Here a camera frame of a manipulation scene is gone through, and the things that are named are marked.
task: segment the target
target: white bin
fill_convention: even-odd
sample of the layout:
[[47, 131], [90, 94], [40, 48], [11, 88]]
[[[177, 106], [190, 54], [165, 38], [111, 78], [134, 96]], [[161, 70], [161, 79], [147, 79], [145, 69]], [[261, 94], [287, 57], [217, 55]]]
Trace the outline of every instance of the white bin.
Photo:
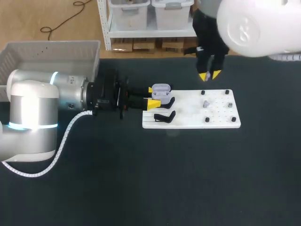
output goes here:
[[118, 30], [146, 30], [151, 0], [109, 0]]
[[158, 30], [184, 30], [194, 0], [151, 0], [156, 8]]

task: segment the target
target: storage box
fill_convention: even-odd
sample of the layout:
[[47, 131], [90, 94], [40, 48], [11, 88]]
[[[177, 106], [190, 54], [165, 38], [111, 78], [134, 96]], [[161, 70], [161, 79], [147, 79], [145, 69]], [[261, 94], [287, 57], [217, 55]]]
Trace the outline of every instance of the storage box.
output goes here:
[[156, 8], [158, 30], [184, 30], [194, 0], [152, 0]]
[[15, 69], [85, 75], [98, 72], [100, 41], [10, 42], [0, 52], [0, 102], [8, 101], [6, 84]]
[[146, 30], [151, 0], [109, 0], [118, 30]]

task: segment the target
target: dark mat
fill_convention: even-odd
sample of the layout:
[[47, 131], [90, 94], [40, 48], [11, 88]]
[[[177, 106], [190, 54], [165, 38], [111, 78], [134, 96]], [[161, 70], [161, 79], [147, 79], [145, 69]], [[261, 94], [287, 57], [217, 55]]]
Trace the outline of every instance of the dark mat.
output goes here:
[[[0, 166], [3, 226], [301, 225], [301, 63], [227, 57], [214, 82], [195, 60], [101, 60], [130, 84], [232, 89], [240, 129], [142, 128], [142, 113], [101, 113], [76, 123], [47, 175], [22, 178]], [[0, 105], [8, 121], [8, 105]], [[60, 113], [59, 142], [72, 113]], [[50, 161], [17, 163], [37, 172]]]

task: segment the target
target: black clamp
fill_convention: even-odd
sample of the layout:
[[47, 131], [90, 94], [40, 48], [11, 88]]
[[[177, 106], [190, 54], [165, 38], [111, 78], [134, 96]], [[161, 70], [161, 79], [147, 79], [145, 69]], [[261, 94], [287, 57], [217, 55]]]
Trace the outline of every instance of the black clamp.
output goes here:
[[161, 114], [154, 114], [155, 121], [171, 123], [174, 120], [175, 111], [171, 112], [170, 116], [164, 116]]

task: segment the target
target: white pegboard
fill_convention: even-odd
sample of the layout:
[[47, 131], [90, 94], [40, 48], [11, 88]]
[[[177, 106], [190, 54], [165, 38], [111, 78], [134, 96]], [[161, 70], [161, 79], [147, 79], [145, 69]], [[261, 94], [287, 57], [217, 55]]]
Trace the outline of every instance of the white pegboard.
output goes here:
[[[156, 108], [143, 112], [142, 126], [145, 129], [230, 129], [239, 128], [240, 118], [233, 91], [220, 90], [173, 90], [171, 95], [175, 102], [171, 109]], [[168, 124], [154, 120], [154, 114], [169, 116], [176, 112], [173, 121]]]

